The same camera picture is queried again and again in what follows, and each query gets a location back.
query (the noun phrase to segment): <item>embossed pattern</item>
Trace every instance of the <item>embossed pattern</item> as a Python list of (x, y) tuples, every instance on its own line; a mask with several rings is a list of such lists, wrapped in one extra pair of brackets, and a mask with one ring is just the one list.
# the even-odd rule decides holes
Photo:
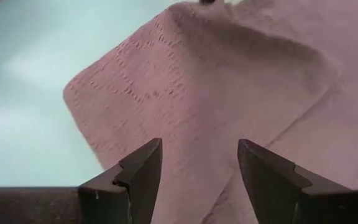
[(174, 4), (65, 88), (105, 168), (163, 138), (153, 223), (254, 222), (238, 139), (268, 145), (338, 79), (307, 36), (257, 14), (269, 2), (248, 4)]

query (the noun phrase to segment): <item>light blue background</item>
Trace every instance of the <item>light blue background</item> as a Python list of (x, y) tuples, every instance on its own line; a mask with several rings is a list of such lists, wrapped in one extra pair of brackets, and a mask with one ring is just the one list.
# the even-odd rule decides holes
[(173, 0), (0, 0), (0, 186), (102, 172), (66, 108), (68, 81)]

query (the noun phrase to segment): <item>metal jaw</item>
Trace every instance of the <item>metal jaw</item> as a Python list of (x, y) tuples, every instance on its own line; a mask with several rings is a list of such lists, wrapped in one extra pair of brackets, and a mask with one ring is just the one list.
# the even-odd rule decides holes
[(149, 224), (161, 166), (153, 139), (79, 187), (0, 188), (0, 224)]
[(358, 190), (240, 140), (242, 180), (260, 224), (358, 223)]

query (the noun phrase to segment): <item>teal surface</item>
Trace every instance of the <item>teal surface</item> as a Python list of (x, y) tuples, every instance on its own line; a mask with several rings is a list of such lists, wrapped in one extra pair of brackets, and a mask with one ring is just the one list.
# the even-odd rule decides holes
[(102, 172), (62, 91), (172, 0), (0, 0), (0, 186), (78, 185)]

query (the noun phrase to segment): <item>table surface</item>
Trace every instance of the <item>table surface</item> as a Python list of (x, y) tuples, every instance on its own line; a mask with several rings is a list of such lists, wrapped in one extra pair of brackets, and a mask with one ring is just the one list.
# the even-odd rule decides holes
[(0, 0), (0, 186), (79, 185), (102, 172), (62, 90), (174, 0)]

